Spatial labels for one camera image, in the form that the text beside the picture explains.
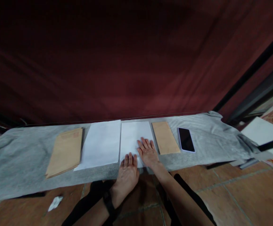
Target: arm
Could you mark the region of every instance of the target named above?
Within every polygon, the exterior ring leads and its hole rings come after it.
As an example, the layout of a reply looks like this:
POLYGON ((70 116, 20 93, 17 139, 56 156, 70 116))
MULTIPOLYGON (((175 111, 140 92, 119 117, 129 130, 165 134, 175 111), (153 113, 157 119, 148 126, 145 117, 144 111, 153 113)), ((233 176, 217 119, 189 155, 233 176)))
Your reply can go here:
POLYGON ((159 161, 153 141, 144 139, 138 141, 139 156, 143 162, 152 169, 162 187, 166 191, 178 219, 182 225, 210 225, 212 222, 180 186, 180 184, 168 173, 167 169, 159 161))
MULTIPOLYGON (((137 170, 137 155, 132 157, 131 152, 121 162, 115 184, 110 189, 112 204, 118 208, 126 196, 134 189, 139 180, 137 170)), ((109 212, 101 198, 86 214, 84 214, 74 225, 102 225, 109 217, 109 212)))

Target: finger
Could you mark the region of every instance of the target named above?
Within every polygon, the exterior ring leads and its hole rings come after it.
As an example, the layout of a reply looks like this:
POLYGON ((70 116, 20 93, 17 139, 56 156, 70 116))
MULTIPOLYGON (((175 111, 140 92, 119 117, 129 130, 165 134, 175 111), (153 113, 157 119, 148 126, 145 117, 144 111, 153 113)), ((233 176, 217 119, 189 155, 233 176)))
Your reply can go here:
POLYGON ((129 161, 128 161, 128 166, 132 166, 133 162, 132 162, 132 153, 129 153, 129 161))
POLYGON ((142 139, 142 142, 143 142, 144 147, 145 147, 146 149, 149 149, 149 147, 148 147, 148 145, 147 145, 145 139, 144 139, 143 137, 141 137, 141 139, 142 139))
POLYGON ((142 149, 138 148, 137 151, 139 152, 140 158, 143 159, 143 151, 142 151, 142 149))
POLYGON ((137 167, 137 155, 133 157, 133 165, 137 167))
POLYGON ((124 166, 128 166, 128 154, 125 155, 124 166))
POLYGON ((154 142, 153 140, 150 140, 151 147, 155 150, 154 142))
POLYGON ((139 148, 142 150, 145 150, 143 144, 141 143, 141 141, 137 140, 137 144, 139 145, 139 148))
POLYGON ((146 144, 148 145, 148 147, 149 147, 149 148, 152 148, 151 145, 150 145, 149 140, 148 140, 148 139, 145 139, 145 141, 146 141, 146 144))

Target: hand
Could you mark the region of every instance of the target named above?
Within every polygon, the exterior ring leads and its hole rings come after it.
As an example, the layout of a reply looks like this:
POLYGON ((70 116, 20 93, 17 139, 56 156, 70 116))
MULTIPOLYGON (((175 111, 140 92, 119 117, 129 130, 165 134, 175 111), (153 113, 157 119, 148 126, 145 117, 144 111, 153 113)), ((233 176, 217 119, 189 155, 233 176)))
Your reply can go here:
POLYGON ((141 137, 141 141, 137 141, 139 148, 137 151, 139 152, 139 156, 141 157, 142 161, 151 169, 154 165, 160 163, 158 159, 157 152, 155 150, 154 142, 151 140, 149 142, 148 139, 144 139, 141 137))
POLYGON ((132 157, 132 153, 130 152, 121 162, 117 180, 110 191, 112 203, 115 208, 117 208, 134 189, 138 180, 139 171, 137 170, 137 155, 132 157))

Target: gray cloth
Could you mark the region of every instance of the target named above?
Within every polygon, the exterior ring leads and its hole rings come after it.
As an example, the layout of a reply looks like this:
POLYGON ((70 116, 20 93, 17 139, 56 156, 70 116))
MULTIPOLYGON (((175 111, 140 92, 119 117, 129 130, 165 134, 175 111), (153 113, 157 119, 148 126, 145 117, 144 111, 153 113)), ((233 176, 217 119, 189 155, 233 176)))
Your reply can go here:
MULTIPOLYGON (((122 123, 167 121, 178 144, 178 127, 190 129, 195 153, 182 151, 159 155, 160 161, 172 171, 200 164, 249 159, 253 152, 258 151, 239 131, 221 122, 221 118, 220 114, 210 111, 190 116, 125 120, 122 123)), ((115 179, 119 163, 79 171, 70 170, 45 179, 56 136, 84 127, 85 139, 90 125, 91 123, 15 128, 4 133, 0 137, 0 200, 58 187, 115 179)))

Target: white paper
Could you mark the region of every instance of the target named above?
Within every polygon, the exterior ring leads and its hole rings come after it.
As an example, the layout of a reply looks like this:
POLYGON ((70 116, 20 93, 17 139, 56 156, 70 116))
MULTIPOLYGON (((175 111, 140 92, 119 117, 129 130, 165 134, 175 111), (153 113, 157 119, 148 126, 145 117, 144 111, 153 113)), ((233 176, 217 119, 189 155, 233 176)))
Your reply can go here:
MULTIPOLYGON (((258 145, 266 144, 273 141, 273 124, 256 117, 241 131, 241 133, 258 145)), ((267 151, 273 154, 273 148, 267 151)))
POLYGON ((54 200, 52 201, 51 205, 48 208, 48 212, 50 212, 51 210, 57 208, 59 203, 62 201, 62 199, 63 199, 63 196, 55 197, 54 200))
POLYGON ((137 140, 140 140, 141 137, 153 140, 150 123, 148 121, 122 123, 120 163, 125 159, 125 155, 131 152, 132 155, 137 154, 137 167, 146 167, 137 151, 139 147, 137 140))
POLYGON ((120 120, 92 123, 83 145, 81 162, 74 171, 117 163, 120 134, 120 120))

